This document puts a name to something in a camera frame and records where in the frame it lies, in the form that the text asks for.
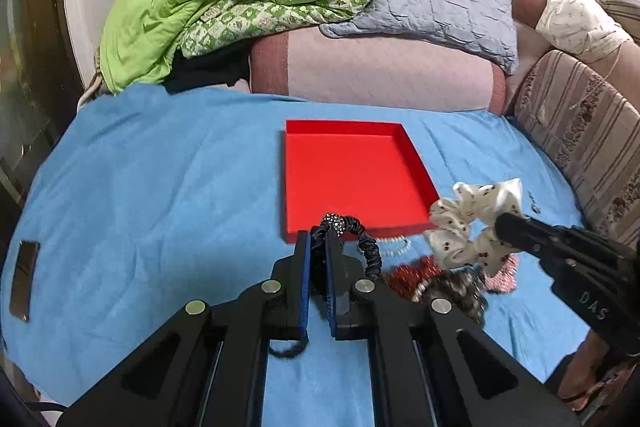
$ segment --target silver rivet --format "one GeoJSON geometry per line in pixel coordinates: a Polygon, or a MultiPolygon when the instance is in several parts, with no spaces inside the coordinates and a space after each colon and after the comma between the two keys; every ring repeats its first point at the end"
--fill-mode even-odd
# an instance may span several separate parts
{"type": "Polygon", "coordinates": [[[431,309],[436,313],[449,313],[451,311],[451,303],[447,299],[433,299],[431,301],[431,309]]]}
{"type": "Polygon", "coordinates": [[[187,302],[187,305],[184,307],[184,311],[190,315],[200,315],[206,307],[207,306],[202,301],[191,301],[187,302]]]}
{"type": "Polygon", "coordinates": [[[359,279],[356,281],[356,290],[362,293],[370,293],[375,287],[375,283],[369,279],[359,279]]]}
{"type": "Polygon", "coordinates": [[[269,279],[262,283],[262,291],[265,293],[277,293],[282,288],[282,284],[275,279],[269,279]]]}

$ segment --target quilted gray blanket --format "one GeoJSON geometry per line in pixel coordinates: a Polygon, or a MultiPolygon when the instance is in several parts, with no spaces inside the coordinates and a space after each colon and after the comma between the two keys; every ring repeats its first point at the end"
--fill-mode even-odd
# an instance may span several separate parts
{"type": "Polygon", "coordinates": [[[373,0],[353,19],[320,31],[331,38],[404,35],[487,58],[506,74],[518,67],[511,0],[373,0]]]}

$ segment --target red tray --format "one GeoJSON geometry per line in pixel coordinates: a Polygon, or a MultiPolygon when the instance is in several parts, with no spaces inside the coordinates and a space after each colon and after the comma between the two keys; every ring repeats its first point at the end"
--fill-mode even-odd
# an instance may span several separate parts
{"type": "Polygon", "coordinates": [[[439,196],[399,123],[287,120],[286,241],[324,214],[357,217],[374,237],[433,228],[439,196]]]}

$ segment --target blue bedsheet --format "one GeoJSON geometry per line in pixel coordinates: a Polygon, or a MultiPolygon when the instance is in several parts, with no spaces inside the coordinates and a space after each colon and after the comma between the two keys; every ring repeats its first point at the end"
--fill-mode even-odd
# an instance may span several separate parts
{"type": "MultiPolygon", "coordinates": [[[[199,89],[169,97],[136,85],[84,108],[40,168],[2,274],[2,334],[27,378],[69,404],[191,299],[219,303],[291,254],[282,230],[282,133],[290,118],[404,125],[441,196],[454,182],[520,177],[554,224],[580,224],[574,195],[546,156],[484,111],[307,103],[199,89]],[[31,320],[8,311],[20,240],[42,244],[31,320]]],[[[357,152],[348,161],[357,165],[357,152]]],[[[529,209],[525,196],[524,208],[529,209]]],[[[385,266],[428,253],[421,237],[385,266]]],[[[587,326],[522,255],[518,289],[490,296],[486,331],[543,380],[587,326]]],[[[366,344],[336,343],[315,306],[310,345],[271,357],[263,425],[373,425],[366,344]]]]}

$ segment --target black phone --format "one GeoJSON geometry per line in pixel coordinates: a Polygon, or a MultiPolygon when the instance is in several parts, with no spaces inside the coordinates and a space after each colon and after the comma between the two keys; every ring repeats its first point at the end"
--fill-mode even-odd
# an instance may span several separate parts
{"type": "Polygon", "coordinates": [[[33,270],[36,266],[36,257],[39,251],[40,244],[37,241],[21,241],[18,259],[15,262],[9,312],[24,322],[29,322],[31,282],[33,281],[33,270]]]}

